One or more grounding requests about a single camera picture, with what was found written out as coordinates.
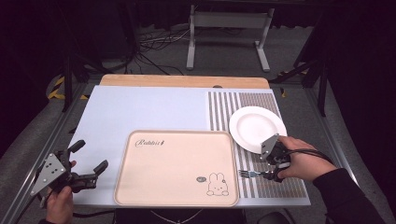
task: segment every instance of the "black sleeve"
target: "black sleeve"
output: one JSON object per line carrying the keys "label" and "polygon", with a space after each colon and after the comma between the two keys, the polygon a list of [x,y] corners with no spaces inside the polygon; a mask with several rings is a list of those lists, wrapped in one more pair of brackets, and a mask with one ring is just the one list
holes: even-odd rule
{"label": "black sleeve", "polygon": [[322,175],[313,184],[319,189],[327,207],[327,217],[333,222],[385,223],[346,169]]}
{"label": "black sleeve", "polygon": [[46,219],[41,219],[39,222],[38,222],[38,224],[55,224],[55,223],[52,223],[52,222],[48,222]]}

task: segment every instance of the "tray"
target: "tray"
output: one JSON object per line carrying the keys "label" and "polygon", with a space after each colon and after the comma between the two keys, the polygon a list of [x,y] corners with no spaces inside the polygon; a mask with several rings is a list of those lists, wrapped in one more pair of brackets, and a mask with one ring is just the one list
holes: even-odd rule
{"label": "tray", "polygon": [[114,198],[123,206],[230,207],[237,183],[228,133],[139,130],[128,138]]}

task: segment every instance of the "white plate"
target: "white plate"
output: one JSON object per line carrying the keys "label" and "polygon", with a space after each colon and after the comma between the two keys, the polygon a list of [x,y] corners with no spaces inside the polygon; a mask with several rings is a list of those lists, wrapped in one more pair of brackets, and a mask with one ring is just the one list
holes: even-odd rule
{"label": "white plate", "polygon": [[287,136],[283,121],[272,111],[258,106],[245,106],[230,118],[230,134],[242,148],[262,153],[262,142],[279,133]]}

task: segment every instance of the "fork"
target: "fork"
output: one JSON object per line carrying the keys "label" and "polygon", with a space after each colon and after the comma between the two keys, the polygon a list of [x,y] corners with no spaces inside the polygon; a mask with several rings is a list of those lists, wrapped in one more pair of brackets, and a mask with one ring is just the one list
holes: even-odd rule
{"label": "fork", "polygon": [[239,171],[239,175],[244,177],[244,178],[252,178],[252,177],[257,177],[259,175],[263,175],[264,178],[268,178],[272,172],[270,171],[263,171],[263,172],[257,172],[257,171]]}

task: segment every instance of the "rabbit face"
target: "rabbit face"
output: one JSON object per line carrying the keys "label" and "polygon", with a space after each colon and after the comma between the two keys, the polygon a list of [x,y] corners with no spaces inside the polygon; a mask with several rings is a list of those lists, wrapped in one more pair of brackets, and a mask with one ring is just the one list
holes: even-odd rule
{"label": "rabbit face", "polygon": [[227,183],[224,179],[224,174],[211,174],[209,177],[209,186],[206,193],[209,196],[227,196],[229,194]]}

